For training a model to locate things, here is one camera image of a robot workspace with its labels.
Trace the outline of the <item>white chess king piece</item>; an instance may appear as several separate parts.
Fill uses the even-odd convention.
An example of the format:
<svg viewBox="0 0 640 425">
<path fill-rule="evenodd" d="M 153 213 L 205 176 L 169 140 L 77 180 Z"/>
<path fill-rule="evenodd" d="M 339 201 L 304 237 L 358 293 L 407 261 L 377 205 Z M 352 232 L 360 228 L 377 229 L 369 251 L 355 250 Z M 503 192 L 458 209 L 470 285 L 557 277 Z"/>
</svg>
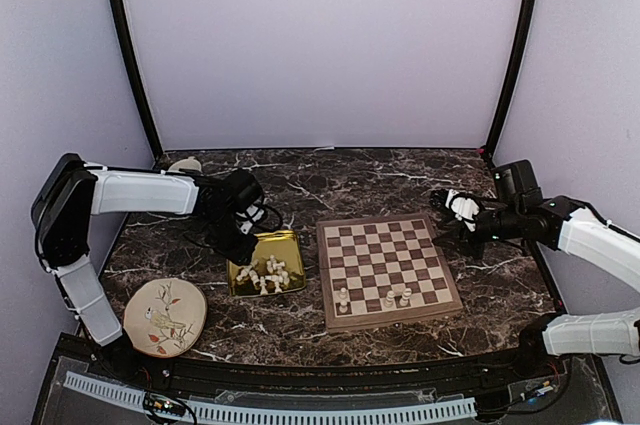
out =
<svg viewBox="0 0 640 425">
<path fill-rule="evenodd" d="M 383 305 L 386 309 L 391 309 L 395 307 L 395 292 L 393 290 L 389 290 L 386 293 L 386 296 L 383 301 Z"/>
</svg>

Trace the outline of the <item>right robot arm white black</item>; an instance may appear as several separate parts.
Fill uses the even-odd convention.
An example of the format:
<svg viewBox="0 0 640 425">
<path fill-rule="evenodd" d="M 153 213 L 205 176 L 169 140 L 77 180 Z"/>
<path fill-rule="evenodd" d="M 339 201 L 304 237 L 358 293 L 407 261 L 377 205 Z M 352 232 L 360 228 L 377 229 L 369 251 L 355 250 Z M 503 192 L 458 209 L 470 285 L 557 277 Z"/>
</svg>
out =
<svg viewBox="0 0 640 425">
<path fill-rule="evenodd" d="M 589 203 L 563 195 L 545 200 L 538 191 L 481 198 L 453 189 L 437 189 L 430 203 L 444 214 L 447 231 L 439 246 L 481 258 L 486 244 L 522 248 L 538 243 L 589 262 L 633 289 L 639 287 L 638 236 L 604 219 Z M 639 361 L 639 311 L 591 315 L 549 313 L 519 334 L 510 369 L 521 379 L 534 377 L 551 357 L 614 355 L 625 364 Z"/>
</svg>

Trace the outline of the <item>white chess queen piece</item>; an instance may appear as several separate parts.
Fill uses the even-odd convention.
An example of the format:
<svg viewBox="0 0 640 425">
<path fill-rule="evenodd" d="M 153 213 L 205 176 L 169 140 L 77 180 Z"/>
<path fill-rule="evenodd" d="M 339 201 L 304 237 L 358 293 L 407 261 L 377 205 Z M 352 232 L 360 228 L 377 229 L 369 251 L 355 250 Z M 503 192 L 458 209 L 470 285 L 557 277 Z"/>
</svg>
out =
<svg viewBox="0 0 640 425">
<path fill-rule="evenodd" d="M 411 295 L 412 295 L 412 290 L 410 288 L 405 288 L 401 293 L 398 306 L 401 308 L 407 307 L 409 305 Z"/>
</svg>

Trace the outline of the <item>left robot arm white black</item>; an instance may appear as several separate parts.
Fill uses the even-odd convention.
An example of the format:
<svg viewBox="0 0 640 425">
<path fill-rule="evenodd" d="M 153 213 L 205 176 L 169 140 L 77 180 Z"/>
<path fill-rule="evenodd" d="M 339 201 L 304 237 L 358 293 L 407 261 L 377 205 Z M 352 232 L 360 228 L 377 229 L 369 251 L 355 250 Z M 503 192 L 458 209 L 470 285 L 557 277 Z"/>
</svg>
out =
<svg viewBox="0 0 640 425">
<path fill-rule="evenodd" d="M 197 173 L 122 169 L 63 155 L 31 206 L 34 250 L 55 277 L 68 309 L 100 347 L 103 366 L 120 381 L 141 372 L 140 357 L 122 341 L 125 333 L 90 259 L 92 217 L 155 212 L 196 216 L 205 243 L 237 265 L 250 262 L 258 239 L 243 231 L 263 192 L 255 177 L 236 169 L 219 179 Z"/>
</svg>

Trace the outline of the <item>wooden chess board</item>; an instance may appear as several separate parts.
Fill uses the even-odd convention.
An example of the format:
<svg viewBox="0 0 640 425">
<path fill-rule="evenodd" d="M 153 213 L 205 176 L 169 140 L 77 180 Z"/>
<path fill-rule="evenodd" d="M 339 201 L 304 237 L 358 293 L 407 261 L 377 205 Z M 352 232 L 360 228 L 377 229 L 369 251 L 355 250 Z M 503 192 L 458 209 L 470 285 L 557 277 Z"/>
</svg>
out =
<svg viewBox="0 0 640 425">
<path fill-rule="evenodd" d="M 327 220 L 316 230 L 328 332 L 447 318 L 463 310 L 444 252 L 432 243 L 435 232 L 427 215 Z M 346 314 L 338 311 L 341 288 L 348 291 Z M 412 295 L 401 308 L 405 288 Z M 386 309 L 389 290 L 395 292 L 395 307 Z"/>
</svg>

